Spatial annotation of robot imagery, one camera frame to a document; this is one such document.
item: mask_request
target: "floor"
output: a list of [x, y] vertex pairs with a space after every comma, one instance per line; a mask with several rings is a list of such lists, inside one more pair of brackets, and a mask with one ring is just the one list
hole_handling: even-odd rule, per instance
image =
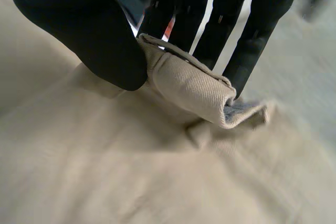
[[[249, 1], [221, 54], [217, 72], [223, 71], [235, 48]], [[198, 38], [211, 12], [211, 2]], [[244, 96], [277, 99], [308, 120], [321, 141], [336, 150], [336, 0], [313, 24], [299, 15], [301, 3], [296, 0], [279, 22]], [[0, 0], [0, 9], [0, 89], [5, 90], [0, 97], [1, 116], [57, 81], [79, 61], [60, 42], [27, 21], [12, 0]], [[68, 66], [58, 60], [64, 57]]]

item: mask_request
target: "beige fabric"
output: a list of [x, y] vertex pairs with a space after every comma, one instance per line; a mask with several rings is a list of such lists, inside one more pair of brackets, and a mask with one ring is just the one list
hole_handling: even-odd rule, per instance
[[156, 92], [80, 65], [0, 118], [0, 223], [336, 223], [330, 154], [309, 127], [276, 109], [223, 129]]
[[[225, 129], [237, 126], [256, 113], [265, 121], [269, 119], [272, 104], [233, 102], [236, 90], [230, 81], [212, 73], [188, 53], [145, 34], [140, 36], [140, 44], [148, 61], [149, 86], [177, 107]], [[168, 52], [158, 50], [157, 46]]]

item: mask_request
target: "white fabric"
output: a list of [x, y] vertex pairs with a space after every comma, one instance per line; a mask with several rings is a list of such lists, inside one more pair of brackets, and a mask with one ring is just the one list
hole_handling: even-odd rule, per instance
[[0, 223], [336, 223], [309, 127], [278, 108], [223, 129], [156, 92], [80, 65], [0, 118]]

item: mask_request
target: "folded fabric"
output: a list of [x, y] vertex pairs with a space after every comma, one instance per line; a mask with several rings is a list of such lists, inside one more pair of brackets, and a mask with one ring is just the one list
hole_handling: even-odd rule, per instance
[[140, 35], [139, 43], [147, 57], [148, 85], [168, 102], [224, 129], [254, 114], [269, 120], [272, 103], [235, 102], [236, 91], [230, 81], [212, 73], [188, 53], [145, 34]]

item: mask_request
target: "gray fabric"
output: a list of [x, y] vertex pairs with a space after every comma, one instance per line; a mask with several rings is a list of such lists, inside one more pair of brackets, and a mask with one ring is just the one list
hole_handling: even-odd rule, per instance
[[224, 129], [160, 88], [124, 92], [80, 65], [0, 118], [0, 223], [336, 222], [331, 156], [309, 126], [277, 107]]

